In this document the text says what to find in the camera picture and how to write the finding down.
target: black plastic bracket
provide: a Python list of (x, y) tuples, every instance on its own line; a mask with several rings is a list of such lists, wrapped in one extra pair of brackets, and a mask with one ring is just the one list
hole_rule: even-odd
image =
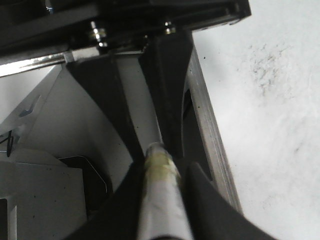
[(144, 153), (130, 116), (115, 56), (106, 54), (66, 66), (112, 123), (132, 159), (143, 161)]
[(186, 73), (193, 50), (192, 35), (181, 31), (156, 36), (139, 58), (151, 93), (166, 149), (183, 157), (183, 101)]

